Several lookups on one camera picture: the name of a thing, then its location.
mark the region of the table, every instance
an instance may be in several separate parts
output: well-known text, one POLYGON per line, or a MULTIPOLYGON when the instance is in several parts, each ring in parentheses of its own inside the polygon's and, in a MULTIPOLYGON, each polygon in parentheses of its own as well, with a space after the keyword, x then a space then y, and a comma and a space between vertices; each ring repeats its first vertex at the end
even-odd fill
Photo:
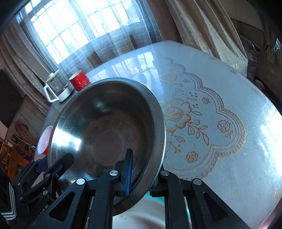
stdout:
MULTIPOLYGON (((201 178, 248 226, 258 228, 282 196, 282 117, 250 81, 191 47, 165 41, 117 57, 86 74, 147 86, 166 122, 164 168, 201 178)), ((54 102, 43 129, 67 102, 54 102)))

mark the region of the triangular cutout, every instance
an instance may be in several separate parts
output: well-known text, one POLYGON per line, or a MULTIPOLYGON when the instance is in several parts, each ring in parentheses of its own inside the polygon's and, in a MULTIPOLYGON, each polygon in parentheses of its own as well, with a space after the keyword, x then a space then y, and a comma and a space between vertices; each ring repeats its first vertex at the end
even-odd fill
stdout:
POLYGON ((204 198, 214 222, 227 218, 227 212, 207 192, 204 192, 204 198))
POLYGON ((50 211, 49 216, 53 219, 64 222, 68 215, 71 203, 73 201, 75 192, 70 192, 52 211, 50 211))

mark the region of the metal bowl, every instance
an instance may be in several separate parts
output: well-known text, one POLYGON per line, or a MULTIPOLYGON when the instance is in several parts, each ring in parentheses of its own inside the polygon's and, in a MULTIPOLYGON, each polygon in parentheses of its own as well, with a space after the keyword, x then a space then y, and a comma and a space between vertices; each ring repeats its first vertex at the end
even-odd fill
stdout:
POLYGON ((161 107, 141 83, 126 78, 100 80, 77 93, 56 120, 48 165, 65 153, 74 164, 59 179, 62 191, 79 178, 92 180, 110 171, 133 150, 131 191, 115 198, 114 215, 134 206, 156 178, 166 142, 161 107))

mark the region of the silver bolt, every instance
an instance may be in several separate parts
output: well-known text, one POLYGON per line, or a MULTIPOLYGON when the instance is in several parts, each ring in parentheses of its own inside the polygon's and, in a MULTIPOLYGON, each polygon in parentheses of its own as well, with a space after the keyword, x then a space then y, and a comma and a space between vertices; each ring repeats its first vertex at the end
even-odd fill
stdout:
POLYGON ((77 184, 79 185, 82 185, 85 183, 85 180, 83 178, 79 178, 77 181, 76 181, 77 184))
POLYGON ((200 179, 195 179, 195 180, 193 180, 193 183, 195 185, 201 185, 202 181, 200 179))
POLYGON ((116 175, 118 175, 118 171, 112 170, 112 171, 110 171, 110 175, 111 176, 116 176, 116 175))
POLYGON ((163 170, 163 171, 161 171, 160 172, 160 174, 162 175, 162 176, 168 176, 168 174, 169 174, 169 172, 168 171, 166 171, 166 170, 163 170))

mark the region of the teapot handle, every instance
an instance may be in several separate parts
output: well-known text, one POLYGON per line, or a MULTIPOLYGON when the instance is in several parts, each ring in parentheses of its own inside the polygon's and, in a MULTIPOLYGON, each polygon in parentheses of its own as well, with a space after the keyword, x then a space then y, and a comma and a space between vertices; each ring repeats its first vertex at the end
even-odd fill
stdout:
POLYGON ((48 99, 48 101, 49 101, 50 103, 60 100, 60 99, 58 98, 58 96, 53 92, 53 90, 50 88, 50 86, 49 86, 48 84, 45 84, 43 90, 44 90, 45 95, 46 95, 46 97, 47 97, 47 99, 48 99), (54 97, 55 97, 54 99, 51 99, 51 98, 50 98, 49 93, 48 93, 47 90, 49 90, 49 91, 51 92, 51 94, 54 95, 54 97))

